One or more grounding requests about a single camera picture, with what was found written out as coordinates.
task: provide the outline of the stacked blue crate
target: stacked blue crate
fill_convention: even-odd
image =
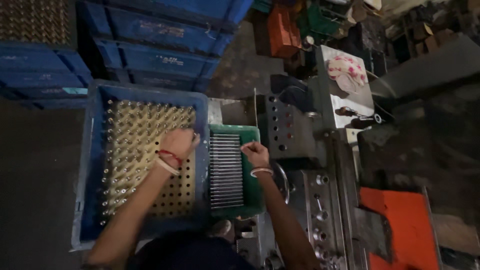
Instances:
[[[204,92],[252,0],[82,1],[110,79]]]
[[[79,100],[86,98],[84,93],[71,94],[66,90],[67,87],[85,88],[92,81],[90,70],[76,50],[75,8],[69,0],[50,5],[49,8],[57,11],[62,7],[66,10],[60,15],[61,26],[55,29],[47,24],[41,28],[39,25],[46,21],[29,17],[33,6],[8,7],[11,10],[7,13],[16,19],[13,21],[20,22],[22,31],[1,29],[4,34],[0,36],[0,96],[29,108],[78,108],[78,104],[84,107],[85,103]],[[42,15],[50,22],[59,20],[58,13],[45,12]],[[48,102],[39,105],[43,100]]]

